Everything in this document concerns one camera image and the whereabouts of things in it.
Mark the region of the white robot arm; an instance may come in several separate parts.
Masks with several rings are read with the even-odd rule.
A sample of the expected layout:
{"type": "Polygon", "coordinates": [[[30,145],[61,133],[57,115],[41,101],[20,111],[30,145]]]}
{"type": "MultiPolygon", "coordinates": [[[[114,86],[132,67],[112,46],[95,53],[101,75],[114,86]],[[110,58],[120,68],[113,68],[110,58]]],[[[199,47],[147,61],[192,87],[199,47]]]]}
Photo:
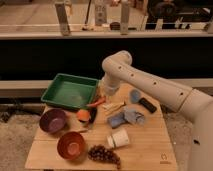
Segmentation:
{"type": "Polygon", "coordinates": [[[104,92],[112,96],[121,82],[145,92],[193,124],[187,171],[213,171],[213,97],[131,66],[132,56],[122,50],[102,62],[104,92]]]}

